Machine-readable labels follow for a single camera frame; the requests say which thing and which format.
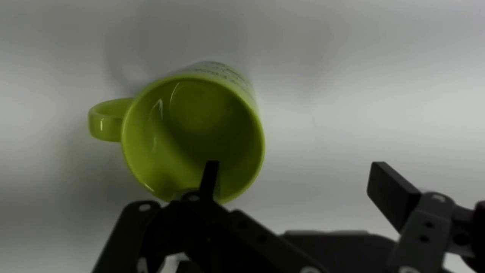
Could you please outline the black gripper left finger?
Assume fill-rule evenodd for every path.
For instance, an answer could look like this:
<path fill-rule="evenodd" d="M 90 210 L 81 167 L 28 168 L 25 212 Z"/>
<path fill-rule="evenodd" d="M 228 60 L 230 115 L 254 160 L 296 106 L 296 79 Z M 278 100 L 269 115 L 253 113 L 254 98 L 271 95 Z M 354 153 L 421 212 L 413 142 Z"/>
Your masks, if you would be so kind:
<path fill-rule="evenodd" d="M 324 273 L 290 242 L 215 201 L 218 160 L 207 160 L 198 186 L 160 206 L 128 203 L 92 273 L 159 273 L 166 258 L 189 258 L 177 273 Z"/>

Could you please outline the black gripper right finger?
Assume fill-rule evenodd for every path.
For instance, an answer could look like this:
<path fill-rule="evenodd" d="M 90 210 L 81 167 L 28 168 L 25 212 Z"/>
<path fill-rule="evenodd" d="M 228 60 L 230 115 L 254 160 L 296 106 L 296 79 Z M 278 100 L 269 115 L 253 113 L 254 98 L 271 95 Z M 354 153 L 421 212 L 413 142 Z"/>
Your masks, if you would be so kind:
<path fill-rule="evenodd" d="M 448 273 L 447 253 L 485 273 L 485 201 L 459 206 L 437 191 L 419 191 L 386 162 L 372 162 L 366 195 L 398 232 L 384 273 Z"/>

